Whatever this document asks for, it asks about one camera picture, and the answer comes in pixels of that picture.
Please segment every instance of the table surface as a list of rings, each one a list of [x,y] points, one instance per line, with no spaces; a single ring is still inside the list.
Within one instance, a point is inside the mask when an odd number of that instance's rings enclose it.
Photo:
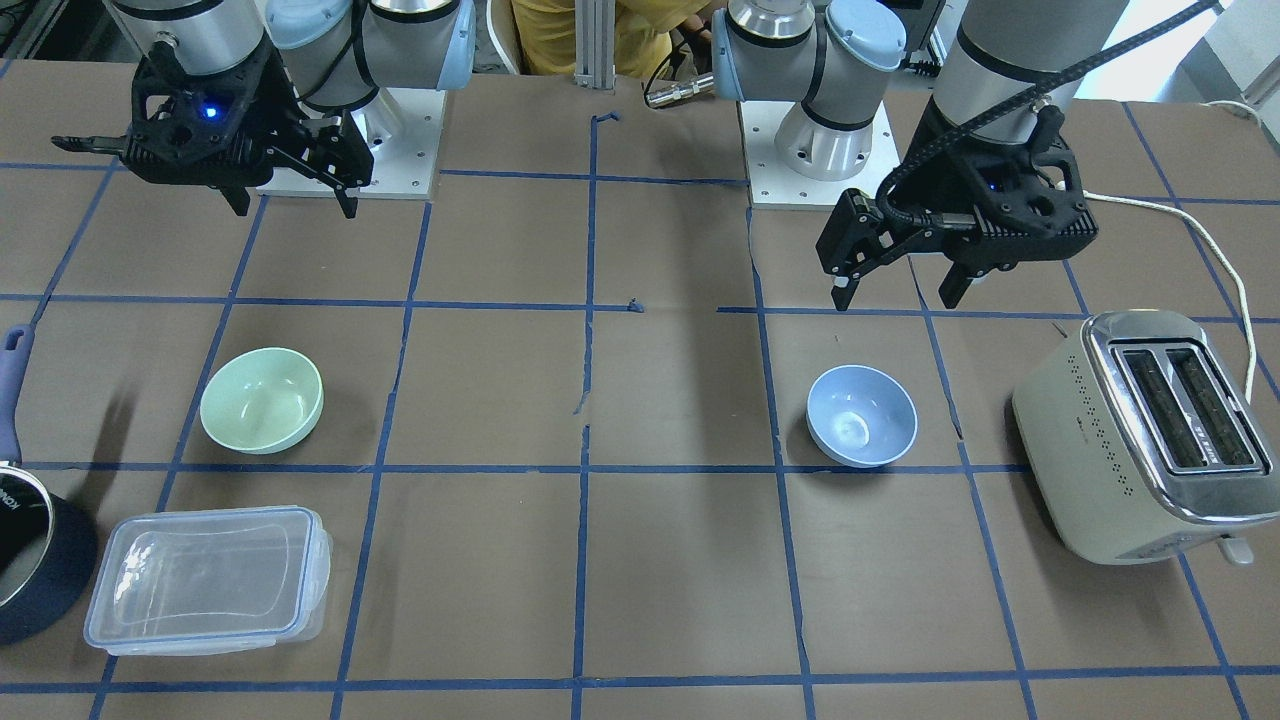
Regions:
[[[297,503],[333,536],[314,641],[111,659],[86,597],[0,648],[0,716],[1114,719],[1280,716],[1280,523],[1091,565],[1046,523],[1009,397],[1092,313],[1201,322],[1238,377],[1225,274],[1176,219],[1094,205],[1069,263],[957,310],[919,256],[828,309],[823,213],[751,211],[731,102],[479,76],[431,202],[148,186],[50,135],[119,135],[131,67],[0,65],[0,323],[37,320],[24,466],[99,530]],[[924,95],[891,95],[909,137]],[[1280,159],[1222,109],[1080,101],[1088,187],[1179,205],[1254,291],[1256,411],[1280,437]],[[645,311],[627,311],[636,299]],[[308,355],[326,404],[275,456],[212,445],[233,356]],[[840,364],[920,411],[881,471],[833,468],[805,393]]]

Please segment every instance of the purple handle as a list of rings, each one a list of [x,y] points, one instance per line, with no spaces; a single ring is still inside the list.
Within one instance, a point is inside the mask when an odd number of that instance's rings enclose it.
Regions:
[[[31,360],[31,343],[36,331],[31,325],[14,325],[4,336],[0,346],[0,462],[22,462],[22,447],[18,445],[18,429],[14,416],[18,413],[18,393],[22,392],[22,379],[27,374],[27,360]]]

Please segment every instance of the white cable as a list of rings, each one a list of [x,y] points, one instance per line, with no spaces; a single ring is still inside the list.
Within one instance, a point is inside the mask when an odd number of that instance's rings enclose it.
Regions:
[[[1258,114],[1257,108],[1249,105],[1248,102],[1239,102],[1235,100],[1212,100],[1210,102],[1203,102],[1203,105],[1213,108],[1235,108],[1236,110],[1240,110],[1245,115],[1253,118],[1253,122],[1257,123],[1258,127],[1262,127],[1262,115]]]
[[[1116,202],[1119,205],[1133,205],[1135,208],[1147,208],[1149,210],[1158,210],[1161,213],[1169,213],[1170,215],[1178,215],[1187,222],[1194,231],[1196,234],[1204,240],[1204,245],[1208,246],[1217,261],[1222,264],[1222,269],[1230,275],[1231,282],[1235,283],[1235,293],[1240,300],[1240,319],[1244,322],[1244,342],[1249,348],[1249,360],[1244,369],[1244,401],[1253,402],[1253,375],[1258,368],[1258,347],[1253,340],[1253,319],[1249,316],[1249,296],[1244,292],[1244,281],[1235,272],[1231,261],[1226,259],[1226,254],[1219,247],[1217,241],[1213,236],[1208,234],[1204,225],[1199,223],[1196,218],[1190,217],[1188,213],[1179,210],[1178,208],[1170,208],[1167,205],[1157,205],[1155,202],[1144,202],[1142,200],[1130,200],[1128,197],[1112,197],[1110,195],[1098,195],[1096,192],[1084,191],[1084,197],[1089,200],[1100,200],[1102,202]]]

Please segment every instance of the toaster slot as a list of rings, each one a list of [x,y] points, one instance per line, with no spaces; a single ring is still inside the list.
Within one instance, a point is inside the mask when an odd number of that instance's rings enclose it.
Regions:
[[[1199,441],[1187,423],[1187,415],[1161,373],[1156,354],[1142,348],[1124,350],[1120,356],[1124,357],[1146,415],[1155,425],[1156,438],[1166,454],[1166,464],[1171,464],[1175,470],[1208,465]]]
[[[1222,402],[1222,396],[1199,356],[1190,348],[1178,348],[1169,351],[1169,360],[1217,451],[1219,461],[1224,465],[1254,464],[1253,454],[1235,425],[1234,414]]]

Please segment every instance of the yellow clothing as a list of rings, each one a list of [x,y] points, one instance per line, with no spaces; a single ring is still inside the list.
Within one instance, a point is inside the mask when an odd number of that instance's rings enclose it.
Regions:
[[[613,12],[613,67],[649,79],[671,53],[668,35],[708,0],[617,0]],[[573,0],[511,0],[525,65],[534,74],[573,74],[577,44]]]

